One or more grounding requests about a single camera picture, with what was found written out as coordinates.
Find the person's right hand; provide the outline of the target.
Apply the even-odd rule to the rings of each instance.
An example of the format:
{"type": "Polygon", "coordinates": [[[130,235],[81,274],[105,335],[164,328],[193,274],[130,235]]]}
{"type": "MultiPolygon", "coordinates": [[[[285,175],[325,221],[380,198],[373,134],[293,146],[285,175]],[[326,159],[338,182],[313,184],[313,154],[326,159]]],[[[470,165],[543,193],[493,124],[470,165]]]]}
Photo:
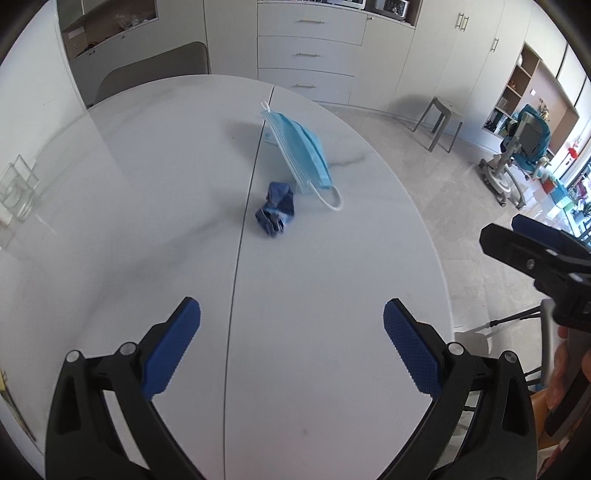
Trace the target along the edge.
{"type": "Polygon", "coordinates": [[[546,391],[547,407],[550,410],[554,410],[560,404],[566,392],[564,377],[568,370],[569,363],[569,354],[566,343],[568,333],[569,330],[567,327],[560,326],[558,328],[558,336],[562,340],[562,343],[556,349],[554,355],[554,370],[546,391]]]}

